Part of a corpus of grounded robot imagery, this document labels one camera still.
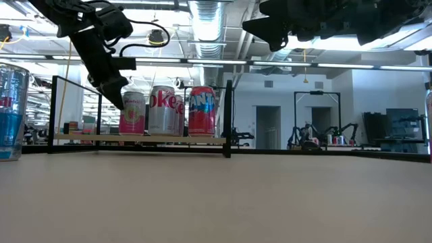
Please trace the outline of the black-framed wooden shelf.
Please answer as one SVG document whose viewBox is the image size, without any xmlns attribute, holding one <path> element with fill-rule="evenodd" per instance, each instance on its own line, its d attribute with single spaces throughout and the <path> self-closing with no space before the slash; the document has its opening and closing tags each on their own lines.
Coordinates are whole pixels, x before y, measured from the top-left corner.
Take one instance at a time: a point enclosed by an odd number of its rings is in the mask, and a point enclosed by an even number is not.
<svg viewBox="0 0 432 243">
<path fill-rule="evenodd" d="M 55 129 L 56 120 L 61 115 L 56 113 L 57 85 L 60 81 L 78 88 L 84 88 L 61 76 L 52 77 L 51 108 L 49 116 L 49 154 L 84 152 L 84 151 L 139 151 L 139 152 L 166 152 L 166 153 L 221 153 L 225 158 L 232 155 L 230 124 L 224 127 L 224 138 L 210 137 L 179 137 L 179 136 L 137 136 L 137 135 L 104 135 L 101 134 L 101 108 L 102 95 L 98 94 L 97 126 L 94 134 L 62 134 Z M 151 146 L 107 146 L 102 142 L 145 142 Z"/>
</svg>

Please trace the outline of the silver ventilation duct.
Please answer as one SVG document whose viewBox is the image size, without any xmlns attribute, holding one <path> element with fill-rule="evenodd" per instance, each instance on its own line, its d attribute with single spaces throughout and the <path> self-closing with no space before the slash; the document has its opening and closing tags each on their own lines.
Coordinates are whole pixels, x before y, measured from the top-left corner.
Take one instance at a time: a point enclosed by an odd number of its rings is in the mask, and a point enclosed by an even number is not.
<svg viewBox="0 0 432 243">
<path fill-rule="evenodd" d="M 199 59 L 221 59 L 223 46 L 224 3 L 216 1 L 190 1 L 192 30 L 196 55 Z"/>
</svg>

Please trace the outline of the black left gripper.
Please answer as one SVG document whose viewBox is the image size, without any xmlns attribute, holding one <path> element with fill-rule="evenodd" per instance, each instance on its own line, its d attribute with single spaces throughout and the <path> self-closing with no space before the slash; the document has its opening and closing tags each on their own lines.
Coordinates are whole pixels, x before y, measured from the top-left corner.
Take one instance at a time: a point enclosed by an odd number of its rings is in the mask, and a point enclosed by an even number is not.
<svg viewBox="0 0 432 243">
<path fill-rule="evenodd" d="M 121 76 L 112 55 L 105 50 L 103 39 L 97 32 L 76 32 L 70 35 L 70 39 L 92 78 L 91 84 L 119 110 L 123 110 L 121 91 L 128 81 Z"/>
</svg>

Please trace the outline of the dark workstation with monitors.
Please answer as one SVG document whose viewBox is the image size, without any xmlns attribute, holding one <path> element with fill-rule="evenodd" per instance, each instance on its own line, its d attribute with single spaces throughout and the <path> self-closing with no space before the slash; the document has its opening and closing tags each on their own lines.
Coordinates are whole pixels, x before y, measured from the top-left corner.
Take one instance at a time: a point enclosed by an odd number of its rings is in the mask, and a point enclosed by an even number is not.
<svg viewBox="0 0 432 243">
<path fill-rule="evenodd" d="M 418 109 L 391 108 L 362 114 L 367 143 L 383 152 L 425 154 L 425 116 Z"/>
</svg>

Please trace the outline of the red Fanta can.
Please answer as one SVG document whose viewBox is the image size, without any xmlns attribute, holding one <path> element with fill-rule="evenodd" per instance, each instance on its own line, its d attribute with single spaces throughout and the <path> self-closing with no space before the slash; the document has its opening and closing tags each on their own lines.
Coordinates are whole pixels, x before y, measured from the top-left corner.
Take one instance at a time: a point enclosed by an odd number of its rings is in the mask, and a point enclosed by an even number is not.
<svg viewBox="0 0 432 243">
<path fill-rule="evenodd" d="M 188 134 L 213 137 L 215 134 L 215 93 L 210 86 L 195 86 L 190 92 Z"/>
</svg>

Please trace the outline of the blue silver Red Bull can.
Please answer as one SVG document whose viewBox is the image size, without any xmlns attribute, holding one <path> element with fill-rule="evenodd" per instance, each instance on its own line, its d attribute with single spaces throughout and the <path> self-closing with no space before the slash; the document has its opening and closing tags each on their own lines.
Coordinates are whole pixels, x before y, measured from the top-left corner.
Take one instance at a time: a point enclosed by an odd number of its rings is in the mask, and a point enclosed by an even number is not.
<svg viewBox="0 0 432 243">
<path fill-rule="evenodd" d="M 29 77 L 28 70 L 0 62 L 0 162 L 21 157 Z"/>
</svg>

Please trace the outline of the black background gantry frame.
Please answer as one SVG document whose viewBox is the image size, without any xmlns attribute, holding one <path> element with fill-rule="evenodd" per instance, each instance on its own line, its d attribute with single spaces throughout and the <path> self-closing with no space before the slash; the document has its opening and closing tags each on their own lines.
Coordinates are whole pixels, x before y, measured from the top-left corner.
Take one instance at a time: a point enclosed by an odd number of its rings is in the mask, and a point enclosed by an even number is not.
<svg viewBox="0 0 432 243">
<path fill-rule="evenodd" d="M 324 92 L 321 90 L 312 90 L 312 91 L 294 91 L 294 127 L 293 134 L 291 138 L 294 139 L 295 145 L 292 146 L 294 148 L 297 146 L 302 151 L 321 151 L 320 142 L 317 144 L 309 138 L 309 134 L 304 135 L 304 130 L 315 127 L 312 124 L 305 126 L 304 128 L 299 128 L 297 126 L 297 103 L 301 100 L 304 95 L 327 95 L 331 99 L 333 99 L 337 103 L 337 111 L 338 111 L 338 127 L 330 127 L 324 133 L 328 133 L 330 129 L 335 130 L 336 132 L 342 131 L 342 107 L 341 107 L 341 94 L 339 92 Z"/>
</svg>

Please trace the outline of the silver Diet Coke can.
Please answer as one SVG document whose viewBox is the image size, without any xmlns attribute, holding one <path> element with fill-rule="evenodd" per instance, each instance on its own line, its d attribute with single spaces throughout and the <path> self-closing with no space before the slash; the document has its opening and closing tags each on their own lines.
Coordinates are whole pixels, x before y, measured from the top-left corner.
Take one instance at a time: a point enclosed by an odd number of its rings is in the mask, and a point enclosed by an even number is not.
<svg viewBox="0 0 432 243">
<path fill-rule="evenodd" d="M 175 96 L 175 136 L 182 137 L 184 135 L 184 100 L 180 95 Z"/>
<path fill-rule="evenodd" d="M 154 86 L 149 97 L 148 132 L 151 136 L 173 136 L 175 132 L 174 88 Z"/>
</svg>

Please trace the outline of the colourful stacked bins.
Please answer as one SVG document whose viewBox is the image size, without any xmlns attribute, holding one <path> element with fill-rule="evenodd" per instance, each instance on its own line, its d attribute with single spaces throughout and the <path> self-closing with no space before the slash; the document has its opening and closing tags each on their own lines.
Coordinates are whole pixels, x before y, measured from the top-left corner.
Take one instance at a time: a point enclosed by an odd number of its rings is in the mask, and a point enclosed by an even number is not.
<svg viewBox="0 0 432 243">
<path fill-rule="evenodd" d="M 64 123 L 63 133 L 71 135 L 91 135 L 96 132 L 97 120 L 95 117 L 83 115 L 81 121 Z"/>
</svg>

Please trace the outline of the person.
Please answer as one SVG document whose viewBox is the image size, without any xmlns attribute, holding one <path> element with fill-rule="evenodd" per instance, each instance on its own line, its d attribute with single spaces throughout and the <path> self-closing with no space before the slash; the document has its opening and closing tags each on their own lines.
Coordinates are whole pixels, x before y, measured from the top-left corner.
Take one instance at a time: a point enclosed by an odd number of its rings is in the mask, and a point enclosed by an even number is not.
<svg viewBox="0 0 432 243">
<path fill-rule="evenodd" d="M 320 141 L 317 137 L 313 136 L 313 131 L 314 128 L 312 124 L 306 124 L 305 127 L 300 130 L 300 146 L 303 151 L 314 151 L 321 149 Z"/>
</svg>

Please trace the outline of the white ceiling light tube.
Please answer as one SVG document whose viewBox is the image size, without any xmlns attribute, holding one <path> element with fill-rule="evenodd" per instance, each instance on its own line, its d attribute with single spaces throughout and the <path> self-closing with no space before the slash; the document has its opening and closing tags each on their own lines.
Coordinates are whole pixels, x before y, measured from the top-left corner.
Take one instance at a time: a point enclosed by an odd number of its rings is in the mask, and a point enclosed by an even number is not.
<svg viewBox="0 0 432 243">
<path fill-rule="evenodd" d="M 143 63 L 181 63 L 181 59 L 173 59 L 173 58 L 154 58 L 154 57 L 148 57 L 148 58 L 136 58 L 137 62 L 143 62 Z"/>
<path fill-rule="evenodd" d="M 385 71 L 432 72 L 432 66 L 382 65 L 379 69 Z"/>
<path fill-rule="evenodd" d="M 373 69 L 373 65 L 342 64 L 342 63 L 318 63 L 319 68 L 338 68 L 338 69 Z"/>
<path fill-rule="evenodd" d="M 187 63 L 211 64 L 211 65 L 246 65 L 248 62 L 241 61 L 241 60 L 187 59 Z"/>
<path fill-rule="evenodd" d="M 253 61 L 252 65 L 276 66 L 276 67 L 310 67 L 311 63 L 305 63 L 305 62 L 277 62 L 277 61 Z"/>
</svg>

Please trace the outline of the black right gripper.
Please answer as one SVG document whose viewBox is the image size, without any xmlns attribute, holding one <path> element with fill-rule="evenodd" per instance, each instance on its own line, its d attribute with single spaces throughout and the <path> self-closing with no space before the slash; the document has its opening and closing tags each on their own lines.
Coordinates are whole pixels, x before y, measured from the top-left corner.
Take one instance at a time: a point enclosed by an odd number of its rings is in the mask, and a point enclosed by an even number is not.
<svg viewBox="0 0 432 243">
<path fill-rule="evenodd" d="M 259 11 L 268 17 L 245 21 L 242 29 L 279 51 L 288 44 L 289 32 L 302 42 L 356 34 L 361 7 L 361 0 L 267 0 Z"/>
</svg>

